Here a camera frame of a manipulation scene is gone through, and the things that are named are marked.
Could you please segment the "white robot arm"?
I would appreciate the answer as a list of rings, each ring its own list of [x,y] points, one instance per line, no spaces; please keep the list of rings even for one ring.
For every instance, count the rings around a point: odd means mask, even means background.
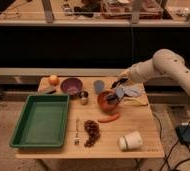
[[[117,79],[144,83],[157,77],[172,78],[190,96],[190,69],[185,66],[185,61],[180,55],[169,49],[160,49],[151,59],[133,64],[122,71]]]

